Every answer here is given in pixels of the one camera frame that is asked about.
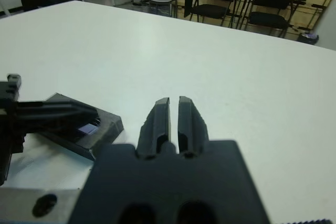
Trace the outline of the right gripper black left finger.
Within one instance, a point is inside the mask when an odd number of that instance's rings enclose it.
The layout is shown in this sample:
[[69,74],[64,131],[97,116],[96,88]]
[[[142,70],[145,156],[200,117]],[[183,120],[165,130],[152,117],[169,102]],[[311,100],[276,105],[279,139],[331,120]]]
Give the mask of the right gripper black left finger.
[[170,98],[157,100],[140,129],[137,156],[151,159],[171,140]]

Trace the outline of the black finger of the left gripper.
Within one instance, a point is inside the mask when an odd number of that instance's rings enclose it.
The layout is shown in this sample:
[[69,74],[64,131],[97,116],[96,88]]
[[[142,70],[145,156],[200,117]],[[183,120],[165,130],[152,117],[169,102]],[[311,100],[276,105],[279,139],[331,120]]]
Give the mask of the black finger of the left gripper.
[[85,119],[98,116],[97,110],[77,101],[35,101],[17,102],[18,119],[54,119],[76,118]]
[[20,112],[17,113],[17,135],[74,130],[85,126],[97,117],[97,111]]

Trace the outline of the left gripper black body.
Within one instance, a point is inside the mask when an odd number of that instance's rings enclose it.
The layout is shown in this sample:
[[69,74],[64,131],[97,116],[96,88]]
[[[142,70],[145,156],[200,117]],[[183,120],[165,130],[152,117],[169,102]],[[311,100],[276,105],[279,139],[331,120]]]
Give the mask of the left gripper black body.
[[6,81],[1,81],[1,182],[7,179],[13,153],[13,109],[18,99],[21,76],[9,74]]

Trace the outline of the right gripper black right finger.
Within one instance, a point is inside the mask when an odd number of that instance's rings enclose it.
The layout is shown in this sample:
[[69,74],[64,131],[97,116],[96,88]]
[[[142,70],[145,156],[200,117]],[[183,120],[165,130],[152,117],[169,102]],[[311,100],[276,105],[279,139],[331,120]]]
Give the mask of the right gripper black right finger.
[[209,141],[206,123],[192,99],[180,96],[178,107],[179,153],[185,158],[200,156]]

